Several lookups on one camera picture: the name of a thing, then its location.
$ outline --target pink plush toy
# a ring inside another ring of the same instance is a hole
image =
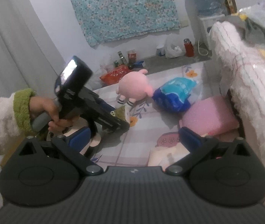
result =
[[[153,88],[149,85],[149,80],[145,76],[148,73],[146,69],[139,71],[131,71],[127,73],[120,81],[119,87],[116,90],[120,94],[118,102],[124,103],[128,99],[128,104],[134,104],[136,101],[144,99],[147,95],[153,96]]]

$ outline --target screen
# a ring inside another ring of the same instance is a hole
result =
[[[66,68],[64,69],[64,71],[61,73],[60,78],[61,78],[61,85],[64,85],[64,83],[67,81],[67,79],[69,78],[69,76],[72,74],[72,72],[75,70],[75,68],[78,65],[75,63],[74,60],[71,60],[68,65],[66,66]]]

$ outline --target orange flower print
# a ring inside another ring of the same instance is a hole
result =
[[[137,117],[130,117],[130,127],[135,126],[135,124],[137,123]]]
[[[195,73],[194,70],[190,70],[188,73],[186,73],[187,77],[196,77],[198,76],[198,73]]]

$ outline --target blue gripper pad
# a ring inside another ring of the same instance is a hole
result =
[[[68,145],[77,152],[80,152],[90,141],[91,131],[89,127],[83,127],[77,132],[68,136]]]
[[[193,131],[189,131],[186,127],[180,128],[178,134],[180,142],[189,152],[193,152],[203,143],[203,137]]]

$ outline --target teal floral cloth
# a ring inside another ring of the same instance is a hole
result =
[[[90,46],[179,29],[174,0],[71,0]]]

